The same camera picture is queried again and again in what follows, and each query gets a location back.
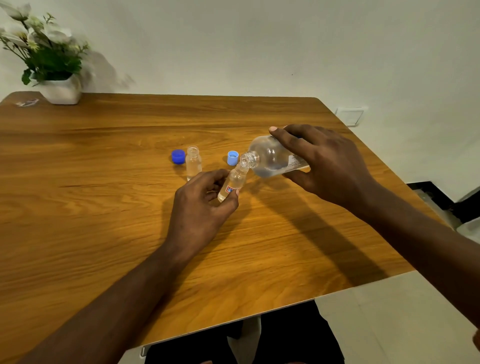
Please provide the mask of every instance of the black pants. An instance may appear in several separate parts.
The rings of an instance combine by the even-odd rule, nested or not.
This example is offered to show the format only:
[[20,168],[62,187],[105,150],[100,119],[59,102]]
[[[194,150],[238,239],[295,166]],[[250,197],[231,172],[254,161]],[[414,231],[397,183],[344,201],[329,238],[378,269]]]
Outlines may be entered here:
[[[238,338],[241,321],[152,345],[145,364],[237,364],[227,336]],[[261,315],[262,333],[253,364],[344,362],[342,351],[315,301]]]

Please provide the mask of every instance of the bottle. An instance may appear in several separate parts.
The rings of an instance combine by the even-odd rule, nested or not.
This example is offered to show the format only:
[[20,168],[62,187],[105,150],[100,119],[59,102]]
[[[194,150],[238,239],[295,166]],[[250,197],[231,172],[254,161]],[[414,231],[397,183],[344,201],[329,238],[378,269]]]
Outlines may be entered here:
[[185,159],[187,166],[187,181],[191,180],[202,171],[202,157],[197,146],[187,148],[187,157]]
[[248,152],[240,156],[239,164],[248,166],[262,178],[308,167],[303,158],[283,147],[271,135],[256,137],[250,144]]
[[230,192],[235,193],[235,190],[239,190],[243,187],[247,180],[247,172],[248,166],[246,162],[243,164],[239,162],[235,169],[230,171],[227,180],[220,189],[220,192],[218,192],[218,199],[220,202],[225,200]]

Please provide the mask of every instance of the person's right arm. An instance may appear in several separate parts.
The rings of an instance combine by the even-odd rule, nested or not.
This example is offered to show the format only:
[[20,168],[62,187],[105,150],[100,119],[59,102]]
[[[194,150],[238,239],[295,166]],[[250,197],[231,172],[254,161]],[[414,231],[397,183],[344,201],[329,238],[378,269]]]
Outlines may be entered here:
[[[311,167],[307,173],[294,170],[285,177],[371,225],[480,328],[480,244],[382,187],[368,172],[351,140],[311,125],[272,127],[270,134]],[[475,342],[480,350],[480,339]]]

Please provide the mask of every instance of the white ceramic pot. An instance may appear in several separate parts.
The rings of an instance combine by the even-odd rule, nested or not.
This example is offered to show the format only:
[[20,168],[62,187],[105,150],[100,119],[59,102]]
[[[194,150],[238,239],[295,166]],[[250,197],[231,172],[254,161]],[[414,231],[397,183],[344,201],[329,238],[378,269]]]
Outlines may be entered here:
[[47,101],[56,105],[75,105],[82,96],[82,85],[75,74],[64,81],[43,81],[37,87]]

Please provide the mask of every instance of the floor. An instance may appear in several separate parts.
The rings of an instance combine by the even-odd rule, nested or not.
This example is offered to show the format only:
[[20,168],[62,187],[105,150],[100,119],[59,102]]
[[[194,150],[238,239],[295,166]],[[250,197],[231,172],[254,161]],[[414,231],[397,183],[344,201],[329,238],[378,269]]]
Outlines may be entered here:
[[[447,223],[452,216],[420,197]],[[340,344],[347,364],[480,363],[473,345],[475,327],[418,272],[335,292],[315,299]],[[261,328],[256,317],[244,323],[242,338],[229,340],[239,364],[250,364]],[[140,364],[140,349],[119,364]]]

